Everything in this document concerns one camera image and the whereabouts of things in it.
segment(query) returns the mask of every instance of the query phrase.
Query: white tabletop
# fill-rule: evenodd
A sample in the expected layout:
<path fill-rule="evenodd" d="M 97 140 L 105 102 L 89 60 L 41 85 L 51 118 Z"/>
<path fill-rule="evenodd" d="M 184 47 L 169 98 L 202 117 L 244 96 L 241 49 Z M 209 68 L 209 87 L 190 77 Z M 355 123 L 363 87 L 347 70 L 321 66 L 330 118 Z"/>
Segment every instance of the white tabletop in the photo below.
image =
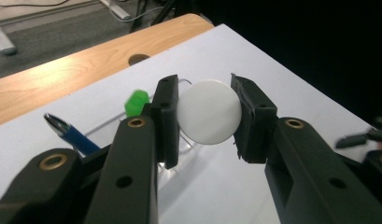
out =
<path fill-rule="evenodd" d="M 369 125 L 298 78 L 225 25 L 118 72 L 91 86 L 0 126 L 0 197 L 14 176 L 39 153 L 69 147 L 43 120 L 49 112 L 90 133 L 100 147 L 111 143 L 123 103 L 135 89 L 153 94 L 162 77 L 178 74 L 191 82 L 217 79 L 230 85 L 231 73 L 253 80 L 276 104 L 279 117 L 309 122 L 333 147 Z M 360 161 L 374 144 L 344 151 Z M 161 173 L 160 223 L 279 223 L 263 164 L 237 158 L 233 138 L 197 146 L 179 165 Z"/>

